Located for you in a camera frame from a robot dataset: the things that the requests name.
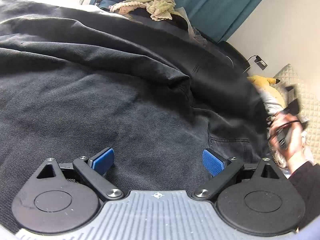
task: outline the yellow plush toy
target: yellow plush toy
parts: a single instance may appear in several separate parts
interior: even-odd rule
[[[261,76],[250,76],[250,77],[248,77],[248,79],[251,83],[253,83],[257,87],[260,87],[260,88],[264,89],[265,91],[269,92],[279,102],[279,104],[283,108],[285,108],[284,100],[283,100],[282,96],[280,95],[280,93],[278,92],[278,90],[276,90],[273,87],[270,87],[270,84],[279,83],[280,82],[279,79],[265,78],[265,77],[261,77]]]

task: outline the crosshair marking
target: crosshair marking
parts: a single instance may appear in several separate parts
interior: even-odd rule
[[[164,195],[157,192],[157,193],[153,194],[153,196],[156,197],[157,199],[159,199],[159,198],[163,197]]]

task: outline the black fabric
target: black fabric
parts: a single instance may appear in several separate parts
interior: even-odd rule
[[[302,229],[320,215],[320,166],[306,162],[289,177],[289,181],[306,205],[306,212],[299,224]]]
[[[228,55],[234,63],[234,67],[239,68],[242,72],[246,72],[250,67],[248,60],[244,58],[231,44],[226,41],[220,41],[218,46],[222,53]]]
[[[148,18],[150,21],[153,21],[150,18],[150,13],[148,13],[145,8],[137,8],[134,11],[131,11],[130,15],[142,16],[142,17]],[[175,15],[175,14],[172,14],[171,17],[172,17],[172,20],[162,20],[162,21],[165,21],[168,24],[176,26],[186,32],[188,31],[188,23],[186,22],[186,20],[183,17],[181,17],[179,15]]]
[[[250,82],[212,53],[113,15],[0,1],[0,223],[47,157],[113,147],[106,178],[130,189],[192,191],[202,150],[258,162],[266,112]]]

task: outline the black sleeve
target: black sleeve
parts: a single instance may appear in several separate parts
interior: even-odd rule
[[[306,162],[289,177],[289,181],[306,205],[306,212],[299,225],[299,229],[302,229],[320,215],[320,166]]]

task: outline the jeans pocket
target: jeans pocket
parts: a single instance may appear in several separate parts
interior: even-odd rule
[[[209,136],[210,149],[224,158],[237,157],[245,163],[253,160],[252,147],[248,139],[222,139]]]

